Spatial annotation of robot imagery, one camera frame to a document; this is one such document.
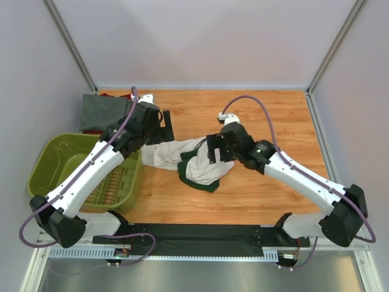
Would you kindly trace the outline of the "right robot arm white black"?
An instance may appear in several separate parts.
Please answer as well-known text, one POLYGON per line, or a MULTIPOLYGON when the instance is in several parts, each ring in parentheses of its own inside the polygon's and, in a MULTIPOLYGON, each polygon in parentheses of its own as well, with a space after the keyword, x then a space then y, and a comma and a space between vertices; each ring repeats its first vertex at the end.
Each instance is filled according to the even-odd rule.
POLYGON ((320 212, 284 214, 274 229, 283 246, 300 237, 326 237, 348 247, 366 222, 368 211, 361 187, 345 187, 303 167, 267 140, 255 141, 238 122, 206 137, 210 163, 239 161, 245 168, 281 181, 310 199, 320 212))

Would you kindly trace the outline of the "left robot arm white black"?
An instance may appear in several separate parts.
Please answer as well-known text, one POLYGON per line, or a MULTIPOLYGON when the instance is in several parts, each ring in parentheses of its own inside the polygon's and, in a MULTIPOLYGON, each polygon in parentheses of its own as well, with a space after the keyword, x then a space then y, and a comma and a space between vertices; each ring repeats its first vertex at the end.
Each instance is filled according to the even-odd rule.
POLYGON ((55 189, 30 200, 37 225, 64 248, 91 230, 93 220, 80 217, 92 191, 128 156, 144 145, 174 140, 171 116, 153 102, 133 102, 127 116, 109 125, 87 158, 55 189))

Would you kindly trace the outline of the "white and green t-shirt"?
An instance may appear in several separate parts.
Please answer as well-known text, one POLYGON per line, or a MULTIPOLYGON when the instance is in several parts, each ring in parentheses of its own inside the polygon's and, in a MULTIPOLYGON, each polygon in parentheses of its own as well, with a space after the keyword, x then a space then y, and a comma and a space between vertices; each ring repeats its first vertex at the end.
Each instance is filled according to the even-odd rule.
POLYGON ((210 193, 219 187, 220 179, 234 166, 233 161, 222 162, 218 151, 216 162, 211 163, 205 137, 144 145, 141 159, 145 166, 177 171, 184 184, 210 193))

